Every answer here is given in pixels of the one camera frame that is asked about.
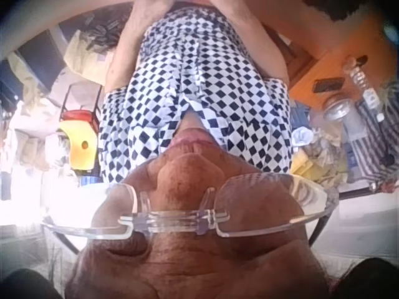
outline lips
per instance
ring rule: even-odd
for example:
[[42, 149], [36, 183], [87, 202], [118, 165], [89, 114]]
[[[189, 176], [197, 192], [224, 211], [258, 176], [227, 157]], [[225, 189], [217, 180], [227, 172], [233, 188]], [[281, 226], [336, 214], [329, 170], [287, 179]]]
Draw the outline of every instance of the lips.
[[213, 145], [218, 145], [216, 140], [205, 130], [192, 128], [185, 129], [176, 134], [176, 136], [172, 139], [170, 146], [178, 145], [180, 143], [209, 143]]

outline glasses nose pad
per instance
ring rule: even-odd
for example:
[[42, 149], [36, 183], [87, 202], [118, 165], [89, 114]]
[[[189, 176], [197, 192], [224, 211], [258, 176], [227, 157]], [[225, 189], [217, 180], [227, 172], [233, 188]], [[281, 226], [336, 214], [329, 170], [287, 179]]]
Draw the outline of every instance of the glasses nose pad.
[[215, 199], [215, 195], [216, 195], [216, 190], [214, 187], [209, 187], [205, 194], [204, 194], [204, 198], [201, 201], [201, 204], [199, 205], [199, 210], [203, 211], [203, 210], [212, 210], [214, 207], [214, 199]]
[[151, 212], [151, 202], [148, 197], [147, 192], [140, 192], [140, 200], [138, 201], [137, 210], [133, 211], [133, 213], [149, 213]]
[[214, 187], [209, 187], [204, 195], [204, 198], [199, 205], [199, 213], [200, 216], [207, 216], [207, 221], [199, 221], [197, 234], [198, 235], [205, 235], [205, 233], [210, 230], [214, 229], [215, 227], [215, 219], [214, 213], [205, 213], [205, 210], [213, 211], [214, 208], [214, 200], [215, 200], [216, 190]]

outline plastic bottle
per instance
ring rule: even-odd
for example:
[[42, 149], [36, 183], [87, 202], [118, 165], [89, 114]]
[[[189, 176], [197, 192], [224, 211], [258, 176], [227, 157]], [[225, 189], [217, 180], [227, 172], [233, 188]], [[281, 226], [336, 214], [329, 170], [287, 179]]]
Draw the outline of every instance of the plastic bottle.
[[363, 98], [368, 108], [375, 114], [377, 121], [380, 123], [385, 119], [383, 114], [383, 104], [380, 101], [375, 89], [370, 85], [367, 80], [366, 74], [357, 65], [357, 61], [354, 57], [348, 57], [345, 60], [343, 71], [347, 74], [361, 90]]

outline red object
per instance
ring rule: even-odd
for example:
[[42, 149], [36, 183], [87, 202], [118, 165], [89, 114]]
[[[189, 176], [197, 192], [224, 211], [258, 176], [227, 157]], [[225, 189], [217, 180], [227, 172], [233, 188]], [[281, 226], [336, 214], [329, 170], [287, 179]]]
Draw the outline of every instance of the red object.
[[99, 119], [97, 118], [97, 112], [100, 113], [100, 108], [98, 107], [98, 104], [99, 104], [99, 99], [100, 99], [100, 95], [101, 95], [101, 91], [102, 91], [102, 86], [100, 86], [99, 92], [97, 94], [97, 98], [95, 100], [95, 105], [94, 105], [93, 111], [67, 110], [65, 106], [66, 106], [66, 103], [68, 100], [69, 93], [70, 93], [72, 87], [77, 84], [79, 84], [79, 83], [71, 84], [68, 89], [68, 92], [65, 96], [64, 103], [62, 104], [60, 121], [66, 121], [66, 120], [86, 121], [93, 128], [95, 134], [97, 135], [99, 133]]

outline black and white checkered shirt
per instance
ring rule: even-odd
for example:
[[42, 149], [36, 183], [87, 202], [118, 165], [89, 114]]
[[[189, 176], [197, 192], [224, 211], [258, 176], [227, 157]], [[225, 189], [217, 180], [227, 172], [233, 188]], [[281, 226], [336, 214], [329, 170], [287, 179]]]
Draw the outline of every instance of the black and white checkered shirt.
[[263, 171], [289, 171], [287, 86], [261, 78], [224, 16], [197, 7], [171, 12], [147, 30], [140, 58], [129, 85], [103, 105], [105, 182], [120, 182], [166, 151], [189, 108], [229, 153]]

